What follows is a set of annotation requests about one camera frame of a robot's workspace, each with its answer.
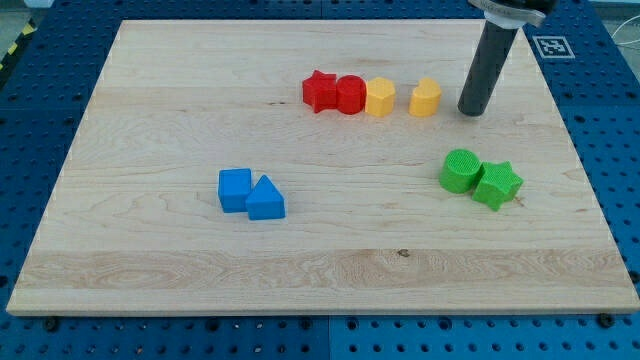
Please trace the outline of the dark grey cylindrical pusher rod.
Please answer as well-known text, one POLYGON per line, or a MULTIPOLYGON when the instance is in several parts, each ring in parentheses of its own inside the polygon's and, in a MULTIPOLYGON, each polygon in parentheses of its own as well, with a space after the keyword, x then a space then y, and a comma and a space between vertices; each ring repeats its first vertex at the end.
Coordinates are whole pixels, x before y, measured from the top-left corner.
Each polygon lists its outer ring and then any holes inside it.
POLYGON ((485 112, 517 31, 485 22, 458 100, 462 114, 477 117, 485 112))

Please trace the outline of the silver robot tool mount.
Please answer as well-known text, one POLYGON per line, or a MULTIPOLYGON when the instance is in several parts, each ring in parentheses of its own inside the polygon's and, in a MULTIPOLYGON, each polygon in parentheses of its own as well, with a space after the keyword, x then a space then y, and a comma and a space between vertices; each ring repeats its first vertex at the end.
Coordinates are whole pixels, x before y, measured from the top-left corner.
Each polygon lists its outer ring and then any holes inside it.
POLYGON ((487 22, 500 28, 540 27, 556 7, 556 0, 468 0, 487 22))

